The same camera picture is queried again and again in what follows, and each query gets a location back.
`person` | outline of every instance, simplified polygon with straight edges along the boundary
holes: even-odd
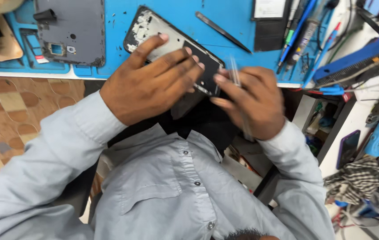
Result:
[[[0,239],[334,239],[318,161],[283,116],[274,73],[261,67],[241,69],[244,89],[221,70],[215,81],[231,100],[211,101],[240,128],[245,112],[253,136],[279,169],[273,211],[224,170],[223,153],[203,134],[191,130],[183,138],[166,134],[160,124],[108,149],[115,167],[102,183],[90,225],[71,205],[51,204],[96,163],[109,140],[193,91],[205,66],[190,49],[144,65],[167,41],[165,34],[149,38],[100,91],[41,121],[25,153],[0,170]]]

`blue repair mat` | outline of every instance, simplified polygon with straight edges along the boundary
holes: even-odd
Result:
[[[108,78],[128,58],[129,53],[124,50],[122,44],[139,5],[146,5],[155,11],[225,63],[229,62],[229,56],[233,55],[239,66],[262,66],[273,70],[277,69],[281,50],[247,53],[195,16],[195,12],[200,11],[253,51],[256,24],[250,20],[252,0],[122,0],[119,2],[105,0],[105,65],[99,68],[73,65],[76,75]],[[322,37],[329,20],[330,18],[326,18],[325,24],[322,26]],[[318,53],[314,38],[305,50],[305,52],[309,52],[310,67],[313,66],[313,60]],[[283,81],[279,82],[303,83],[304,77],[302,61],[299,61],[292,73],[287,73]]]
[[[15,11],[4,14],[7,23],[23,50],[23,56],[18,59],[0,62],[0,72],[37,74],[68,73],[69,64],[58,62],[37,63],[35,56],[41,55],[41,48],[37,41],[37,23],[32,17],[34,13],[34,2],[32,0],[26,0]]]
[[[225,63],[229,62],[229,56],[233,55],[240,67],[262,66],[277,70],[281,50],[255,52],[254,54],[247,53],[195,16],[195,12],[200,11],[253,51],[256,24],[250,20],[253,6],[252,0],[104,0],[101,3],[105,4],[105,65],[99,68],[73,65],[72,67],[77,76],[106,79],[128,58],[129,53],[124,50],[122,44],[139,5],[146,5],[155,11],[176,28],[213,52]],[[67,73],[69,71],[68,64],[56,62],[38,64],[35,62],[34,54],[29,49],[28,44],[23,42],[20,34],[22,29],[37,29],[35,20],[32,18],[33,14],[34,5],[32,0],[26,0],[21,7],[5,14],[24,51],[24,56],[19,60],[0,62],[0,71]],[[330,17],[326,18],[324,25],[321,26],[320,36],[322,39],[329,21]],[[315,38],[313,37],[305,50],[305,53],[309,53],[310,68],[314,65],[313,60],[318,54]],[[287,73],[285,78],[279,82],[302,84],[304,78],[302,61],[299,60],[292,72]]]

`finger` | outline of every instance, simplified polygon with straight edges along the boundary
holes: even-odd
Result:
[[[193,66],[186,74],[177,79],[168,89],[166,94],[171,99],[178,99],[181,97],[188,88],[194,85],[194,83],[201,77],[204,72],[204,64],[198,63]]]
[[[277,89],[277,78],[274,71],[271,69],[262,67],[245,67],[241,69],[241,72],[256,76],[263,84],[265,84],[267,89]]]
[[[139,69],[146,62],[148,55],[159,46],[165,44],[168,41],[167,34],[159,34],[157,36],[150,37],[148,40],[139,45],[130,57],[124,62],[129,68]]]
[[[245,90],[237,87],[229,79],[215,74],[216,84],[246,113],[251,111],[250,106],[256,104],[256,100]]]
[[[265,85],[262,84],[259,78],[244,72],[239,72],[238,75],[241,85],[243,85],[257,100],[263,100],[268,97],[269,94]]]
[[[186,75],[188,71],[190,71],[198,62],[197,56],[192,56],[192,58],[188,58],[182,63],[179,63],[174,68],[169,71],[161,74],[155,79],[155,84],[164,86],[165,89],[168,89],[171,85],[173,85],[179,78]]]
[[[176,51],[167,53],[166,55],[155,60],[153,63],[143,67],[145,71],[152,74],[152,76],[158,76],[170,68],[174,67],[177,63],[190,57],[192,50],[189,47],[184,47]]]
[[[226,70],[225,68],[219,68],[219,69],[218,69],[218,74],[221,74],[221,75],[224,76],[225,78],[228,78],[228,79],[229,79],[229,71]]]
[[[237,127],[242,128],[243,119],[241,117],[241,111],[234,103],[218,97],[212,97],[210,101],[224,110]]]

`tiled floor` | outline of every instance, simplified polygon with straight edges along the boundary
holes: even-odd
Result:
[[[0,77],[0,168],[23,153],[44,117],[83,95],[83,80]]]

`plaid fabric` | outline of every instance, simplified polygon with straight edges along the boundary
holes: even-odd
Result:
[[[327,197],[358,205],[362,199],[370,199],[379,187],[379,166],[376,158],[368,156],[346,164],[336,174],[324,179]]]

